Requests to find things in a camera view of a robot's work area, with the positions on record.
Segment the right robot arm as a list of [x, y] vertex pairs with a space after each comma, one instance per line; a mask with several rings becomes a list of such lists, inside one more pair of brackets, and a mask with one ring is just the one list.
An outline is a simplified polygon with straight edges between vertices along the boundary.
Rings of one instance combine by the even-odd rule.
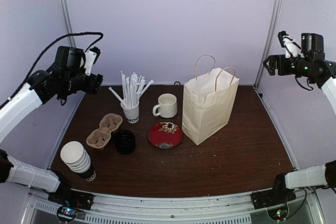
[[262, 90], [295, 171], [277, 175], [269, 199], [279, 204], [295, 189], [335, 187], [335, 62], [326, 60], [323, 36], [296, 42], [278, 33], [282, 54], [268, 56]]

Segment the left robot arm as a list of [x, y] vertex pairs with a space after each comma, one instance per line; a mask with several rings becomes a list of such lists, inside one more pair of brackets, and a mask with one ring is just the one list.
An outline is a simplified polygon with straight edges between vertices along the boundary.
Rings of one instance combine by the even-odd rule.
[[[1, 107], [1, 140], [26, 116], [52, 98], [65, 104], [68, 96], [78, 91], [97, 94], [103, 76], [93, 74], [91, 69], [99, 56], [97, 47], [87, 50], [58, 47], [51, 67], [30, 74], [18, 93]], [[67, 187], [67, 180], [61, 175], [20, 162], [1, 150], [1, 183], [5, 182], [54, 193], [64, 205], [71, 205], [76, 199], [75, 192]]]

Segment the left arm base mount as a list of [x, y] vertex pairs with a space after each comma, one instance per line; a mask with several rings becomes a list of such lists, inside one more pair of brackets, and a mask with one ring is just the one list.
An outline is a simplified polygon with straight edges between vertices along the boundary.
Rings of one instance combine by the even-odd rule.
[[77, 217], [82, 217], [85, 210], [90, 210], [93, 204], [94, 195], [76, 190], [70, 190], [69, 193], [46, 192], [48, 200], [58, 203], [60, 206], [56, 210], [56, 217], [63, 223], [70, 223]]

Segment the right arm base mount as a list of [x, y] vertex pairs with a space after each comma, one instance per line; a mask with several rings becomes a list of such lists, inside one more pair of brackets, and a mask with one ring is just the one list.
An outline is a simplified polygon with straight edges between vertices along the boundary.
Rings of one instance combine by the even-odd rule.
[[268, 217], [275, 222], [285, 221], [289, 217], [288, 203], [296, 199], [293, 190], [278, 192], [275, 189], [258, 191], [251, 194], [254, 209], [265, 209]]

